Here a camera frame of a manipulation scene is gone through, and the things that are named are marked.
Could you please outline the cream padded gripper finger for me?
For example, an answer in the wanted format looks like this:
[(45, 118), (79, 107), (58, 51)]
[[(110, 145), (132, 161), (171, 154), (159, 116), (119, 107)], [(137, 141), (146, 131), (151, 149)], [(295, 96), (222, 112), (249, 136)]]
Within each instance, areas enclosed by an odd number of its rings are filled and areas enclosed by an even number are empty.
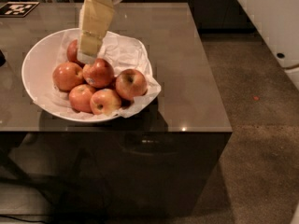
[(93, 63), (112, 22), (112, 0), (84, 0), (79, 14), (78, 60)]

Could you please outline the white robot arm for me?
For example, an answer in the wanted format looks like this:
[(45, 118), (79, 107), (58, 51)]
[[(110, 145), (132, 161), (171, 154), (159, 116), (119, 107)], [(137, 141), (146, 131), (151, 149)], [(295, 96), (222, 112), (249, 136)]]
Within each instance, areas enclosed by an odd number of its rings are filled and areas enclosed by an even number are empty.
[(202, 33), (257, 31), (299, 87), (299, 0), (127, 0), (189, 5)]

